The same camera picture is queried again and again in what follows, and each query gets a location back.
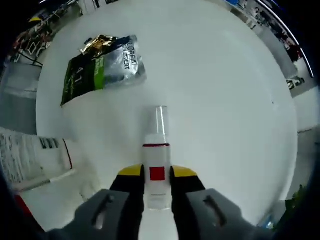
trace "red label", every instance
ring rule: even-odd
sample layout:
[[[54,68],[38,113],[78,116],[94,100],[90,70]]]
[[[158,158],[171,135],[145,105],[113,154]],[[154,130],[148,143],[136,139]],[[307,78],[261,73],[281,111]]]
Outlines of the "red label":
[[[166,180],[165,176],[165,167],[150,167],[150,180],[151,181],[164,181]]]

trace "white tabletop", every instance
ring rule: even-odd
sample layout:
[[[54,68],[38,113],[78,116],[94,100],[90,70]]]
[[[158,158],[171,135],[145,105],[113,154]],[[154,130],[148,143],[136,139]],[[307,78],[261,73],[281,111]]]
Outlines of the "white tabletop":
[[[100,90],[60,107],[71,58],[90,37],[137,35],[144,84]],[[272,54],[241,20],[203,0],[121,0],[55,37],[40,76],[40,136],[81,144],[109,188],[141,162],[145,108],[166,105],[171,161],[192,168],[257,224],[288,192],[296,111]]]

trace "gold foil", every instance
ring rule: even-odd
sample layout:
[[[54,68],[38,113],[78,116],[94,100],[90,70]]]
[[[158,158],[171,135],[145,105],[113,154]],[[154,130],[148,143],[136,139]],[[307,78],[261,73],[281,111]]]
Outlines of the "gold foil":
[[[90,54],[93,58],[98,58],[103,54],[109,53],[110,46],[117,40],[115,36],[99,35],[88,42],[85,47],[80,49],[83,55]]]

